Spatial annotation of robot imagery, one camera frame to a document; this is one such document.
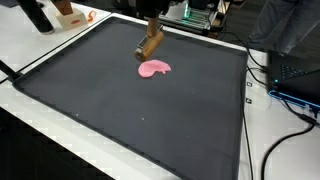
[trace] white table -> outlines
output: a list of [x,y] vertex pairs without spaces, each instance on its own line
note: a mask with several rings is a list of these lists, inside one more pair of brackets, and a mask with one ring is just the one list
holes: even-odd
[[[54,34],[41,35],[20,6],[6,8],[0,5],[0,60],[15,71],[22,69],[111,14],[110,12],[72,3],[72,7],[81,10],[85,16],[88,16],[92,10],[97,15],[88,26],[64,31],[55,17],[57,9],[51,1],[40,0],[40,2],[45,4],[43,11],[55,28]],[[0,81],[6,77],[4,73],[0,72]]]
[[[111,16],[146,24],[144,21],[118,14],[112,14]],[[172,28],[165,27],[165,30],[230,48],[245,50],[240,46]],[[31,67],[26,68],[23,73],[28,72],[32,67],[43,62],[71,42],[72,41],[47,54]],[[252,51],[252,54],[258,62],[265,63],[266,54],[257,51]],[[246,89],[246,96],[252,99],[253,103],[251,105],[246,104],[245,111],[249,129],[255,180],[258,180],[260,179],[259,172],[262,157],[271,143],[284,135],[303,130],[306,128],[307,124],[291,115],[280,102],[270,98],[266,94],[266,90],[252,80],[250,74],[248,74],[247,81],[253,83],[253,87],[247,87]],[[76,121],[21,94],[12,87],[9,81],[0,85],[0,106],[114,179],[179,179],[140,155],[127,150]],[[316,128],[307,135],[299,136],[290,140],[289,143],[282,144],[274,151],[268,161],[266,179],[319,179],[319,138],[320,130]],[[246,147],[245,136],[242,135],[239,180],[250,179]]]

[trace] black mat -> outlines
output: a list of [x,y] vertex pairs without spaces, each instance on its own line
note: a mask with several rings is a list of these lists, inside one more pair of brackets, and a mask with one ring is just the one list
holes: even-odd
[[14,86],[183,179],[236,180],[246,52],[165,32],[142,79],[133,52],[146,27],[112,18]]
[[18,2],[16,0],[0,0],[0,5],[12,8],[14,6],[17,6]]

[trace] laptop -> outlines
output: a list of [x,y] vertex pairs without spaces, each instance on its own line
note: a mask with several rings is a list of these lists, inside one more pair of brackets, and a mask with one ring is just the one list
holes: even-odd
[[270,96],[284,98],[303,108],[309,105],[312,110],[320,111],[320,60],[269,51],[268,67]]

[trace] pink playdough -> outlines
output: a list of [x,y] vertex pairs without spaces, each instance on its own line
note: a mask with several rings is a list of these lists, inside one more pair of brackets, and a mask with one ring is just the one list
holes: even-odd
[[138,69],[140,76],[144,78],[153,76],[156,71],[166,74],[167,71],[171,71],[171,68],[167,63],[159,60],[151,60],[142,63]]

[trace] orange object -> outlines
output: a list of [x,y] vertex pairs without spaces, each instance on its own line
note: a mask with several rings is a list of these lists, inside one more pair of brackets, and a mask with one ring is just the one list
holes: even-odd
[[96,17],[96,12],[95,11],[90,11],[89,15],[88,15],[88,22],[92,22],[93,18]]

